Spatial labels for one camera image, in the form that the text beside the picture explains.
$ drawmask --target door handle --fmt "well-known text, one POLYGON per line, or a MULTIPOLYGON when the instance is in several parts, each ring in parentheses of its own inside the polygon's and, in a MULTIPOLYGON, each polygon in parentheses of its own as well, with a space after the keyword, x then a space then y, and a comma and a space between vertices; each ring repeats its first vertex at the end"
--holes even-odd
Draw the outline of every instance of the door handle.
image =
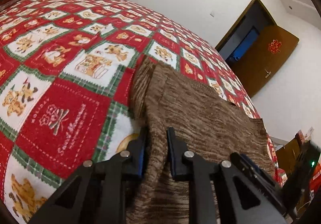
POLYGON ((270 76, 270 74, 271 74, 271 71, 267 71, 266 69, 264 69, 264 70, 265 70, 265 72, 266 72, 265 78, 268 78, 268 77, 270 76))

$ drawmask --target bedspread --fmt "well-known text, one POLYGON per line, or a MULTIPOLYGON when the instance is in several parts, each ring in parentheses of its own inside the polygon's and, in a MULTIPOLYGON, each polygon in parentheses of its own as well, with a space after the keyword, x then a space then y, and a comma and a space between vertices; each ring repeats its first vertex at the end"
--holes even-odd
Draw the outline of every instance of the bedspread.
POLYGON ((128 93, 144 55, 259 117, 208 42, 148 8, 21 0, 1 12, 0 198, 19 223, 84 160, 107 160, 137 136, 128 93))

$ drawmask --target brown sweater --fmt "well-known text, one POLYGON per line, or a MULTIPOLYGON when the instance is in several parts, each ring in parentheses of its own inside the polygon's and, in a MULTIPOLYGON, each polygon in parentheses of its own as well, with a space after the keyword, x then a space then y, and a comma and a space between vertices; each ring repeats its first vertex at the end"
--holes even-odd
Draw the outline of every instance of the brown sweater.
POLYGON ((174 182, 167 162, 166 129, 174 127, 188 148, 206 160, 220 162, 230 153, 247 154, 257 165, 274 173, 267 154, 262 119, 251 119, 213 88, 145 58, 131 90, 135 119, 150 130, 144 180, 127 209, 127 222, 188 223, 188 183, 174 182))

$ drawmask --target door frame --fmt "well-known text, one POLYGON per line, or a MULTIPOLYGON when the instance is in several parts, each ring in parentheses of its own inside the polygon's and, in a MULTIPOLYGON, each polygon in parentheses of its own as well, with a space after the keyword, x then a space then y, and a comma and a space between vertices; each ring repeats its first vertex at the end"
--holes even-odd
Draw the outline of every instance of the door frame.
POLYGON ((221 41, 216 45, 215 49, 219 52, 223 46, 227 43, 227 41, 231 38, 231 36, 235 33, 235 31, 238 29, 238 27, 242 24, 242 22, 245 19, 245 15, 248 12, 248 10, 251 8, 251 6, 258 2, 261 6, 261 9, 263 10, 263 14, 265 17, 271 22, 271 25, 276 25, 276 22, 274 18, 271 16, 270 12, 267 10, 267 8, 263 5, 261 0, 251 0, 251 2, 247 5, 245 10, 242 12, 242 14, 239 16, 239 18, 235 21, 235 23, 231 26, 229 31, 225 34, 225 36, 221 39, 221 41))

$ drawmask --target doorway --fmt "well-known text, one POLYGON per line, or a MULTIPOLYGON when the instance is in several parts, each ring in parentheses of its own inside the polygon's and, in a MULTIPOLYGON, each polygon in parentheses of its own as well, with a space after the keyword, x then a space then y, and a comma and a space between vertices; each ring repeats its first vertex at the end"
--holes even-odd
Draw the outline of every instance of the doorway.
POLYGON ((298 41, 277 26, 261 0, 251 0, 216 49, 252 97, 280 69, 298 41))

